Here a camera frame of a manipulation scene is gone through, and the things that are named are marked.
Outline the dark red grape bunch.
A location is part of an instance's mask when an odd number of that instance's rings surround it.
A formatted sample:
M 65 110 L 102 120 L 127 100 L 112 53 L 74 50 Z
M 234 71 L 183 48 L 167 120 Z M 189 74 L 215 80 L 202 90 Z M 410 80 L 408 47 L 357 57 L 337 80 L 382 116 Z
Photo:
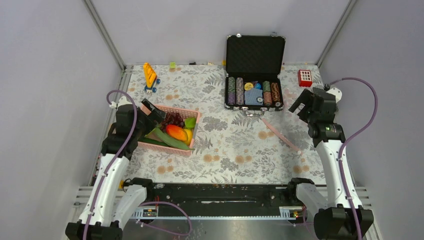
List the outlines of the dark red grape bunch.
M 167 125 L 175 125 L 180 128 L 185 127 L 183 117 L 177 112 L 167 112 L 164 121 L 161 122 L 160 129 L 165 132 Z

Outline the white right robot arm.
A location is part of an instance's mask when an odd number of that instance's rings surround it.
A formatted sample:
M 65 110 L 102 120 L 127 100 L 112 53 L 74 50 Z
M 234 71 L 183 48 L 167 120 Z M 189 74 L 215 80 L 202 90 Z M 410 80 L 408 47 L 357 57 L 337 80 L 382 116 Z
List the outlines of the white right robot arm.
M 314 183 L 294 178 L 294 188 L 287 191 L 293 206 L 303 203 L 307 217 L 313 221 L 319 240 L 361 240 L 374 222 L 370 209 L 364 208 L 355 189 L 347 164 L 346 137 L 343 127 L 334 122 L 336 96 L 323 89 L 304 89 L 289 108 L 298 107 L 299 119 L 307 123 L 308 135 L 321 160 L 327 196 L 318 193 Z

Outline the red orange mango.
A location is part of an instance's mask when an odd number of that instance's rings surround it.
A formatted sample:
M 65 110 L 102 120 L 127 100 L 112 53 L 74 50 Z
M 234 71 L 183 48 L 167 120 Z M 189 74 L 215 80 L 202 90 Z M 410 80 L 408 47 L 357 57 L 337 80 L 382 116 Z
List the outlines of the red orange mango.
M 166 133 L 171 136 L 172 138 L 185 142 L 188 139 L 187 134 L 185 133 L 184 129 L 173 124 L 168 124 L 165 128 Z

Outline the clear zip top bag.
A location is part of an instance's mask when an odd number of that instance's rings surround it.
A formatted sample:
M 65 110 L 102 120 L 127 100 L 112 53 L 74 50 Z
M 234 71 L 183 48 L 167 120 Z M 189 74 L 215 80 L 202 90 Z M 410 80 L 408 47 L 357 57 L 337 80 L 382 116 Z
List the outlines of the clear zip top bag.
M 303 134 L 297 125 L 291 122 L 292 114 L 289 113 L 289 102 L 291 92 L 286 88 L 282 91 L 281 100 L 282 111 L 278 119 L 269 117 L 260 117 L 264 125 L 285 145 L 299 156 L 304 154 L 302 147 Z

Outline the yellow lemon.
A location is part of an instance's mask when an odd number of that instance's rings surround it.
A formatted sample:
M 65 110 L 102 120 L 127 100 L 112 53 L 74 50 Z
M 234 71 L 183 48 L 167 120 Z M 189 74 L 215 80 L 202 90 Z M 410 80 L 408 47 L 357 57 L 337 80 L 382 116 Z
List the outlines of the yellow lemon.
M 192 142 L 193 132 L 192 132 L 192 130 L 191 130 L 191 129 L 188 129 L 188 128 L 184 128 L 183 130 L 184 130 L 184 131 L 185 131 L 185 133 L 187 134 L 187 141 L 185 141 L 185 144 L 186 144 L 187 146 L 189 146 L 189 145 L 191 144 L 191 142 Z

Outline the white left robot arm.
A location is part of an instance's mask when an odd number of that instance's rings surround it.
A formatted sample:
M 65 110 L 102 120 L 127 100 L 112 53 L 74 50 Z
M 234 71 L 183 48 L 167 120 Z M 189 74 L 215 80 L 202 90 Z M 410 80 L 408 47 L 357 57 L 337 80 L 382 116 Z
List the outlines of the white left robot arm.
M 65 235 L 70 240 L 120 240 L 138 205 L 148 206 L 155 200 L 154 190 L 146 187 L 149 181 L 136 180 L 115 202 L 138 140 L 154 130 L 166 113 L 147 99 L 134 107 L 123 96 L 115 106 L 115 122 L 102 142 L 99 170 L 88 202 L 78 220 L 66 226 Z

